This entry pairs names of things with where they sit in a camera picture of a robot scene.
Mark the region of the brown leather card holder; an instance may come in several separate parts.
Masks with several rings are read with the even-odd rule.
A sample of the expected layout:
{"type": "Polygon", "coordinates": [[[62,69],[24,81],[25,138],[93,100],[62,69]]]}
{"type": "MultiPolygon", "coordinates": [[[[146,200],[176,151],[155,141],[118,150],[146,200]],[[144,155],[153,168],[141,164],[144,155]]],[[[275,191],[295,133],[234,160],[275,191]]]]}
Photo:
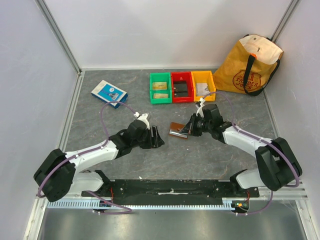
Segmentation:
{"type": "Polygon", "coordinates": [[[181,130],[184,128],[184,124],[177,123],[177,122],[171,122],[169,126],[169,132],[168,135],[171,137],[177,137],[181,139],[187,139],[188,134],[187,133],[181,133],[181,130]]]}

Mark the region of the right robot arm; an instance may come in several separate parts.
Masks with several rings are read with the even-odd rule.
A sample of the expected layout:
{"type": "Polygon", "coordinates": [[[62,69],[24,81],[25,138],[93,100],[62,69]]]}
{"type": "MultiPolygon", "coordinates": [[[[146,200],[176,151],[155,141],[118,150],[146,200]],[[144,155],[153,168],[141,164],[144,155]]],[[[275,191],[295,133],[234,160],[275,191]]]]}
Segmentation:
{"type": "Polygon", "coordinates": [[[237,147],[255,158],[257,168],[242,170],[231,177],[229,191],[235,197],[242,196],[252,187],[267,187],[276,192],[282,187],[290,187],[292,181],[298,182],[303,173],[284,138],[263,138],[247,132],[223,120],[216,104],[199,106],[179,133],[194,137],[209,133],[213,139],[237,147]]]}

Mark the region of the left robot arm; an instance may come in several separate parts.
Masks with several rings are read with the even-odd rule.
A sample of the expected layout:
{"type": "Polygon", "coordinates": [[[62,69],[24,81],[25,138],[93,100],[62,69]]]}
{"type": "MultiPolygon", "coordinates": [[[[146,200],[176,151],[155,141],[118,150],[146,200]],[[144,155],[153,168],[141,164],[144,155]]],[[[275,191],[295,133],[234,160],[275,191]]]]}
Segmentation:
{"type": "Polygon", "coordinates": [[[86,169],[121,158],[133,148],[157,149],[164,143],[155,125],[134,120],[128,128],[94,146],[71,152],[54,149],[33,176],[39,186],[39,196],[49,202],[56,202],[73,192],[92,191],[98,196],[106,196],[110,192],[106,177],[97,170],[86,173],[86,169]]]}

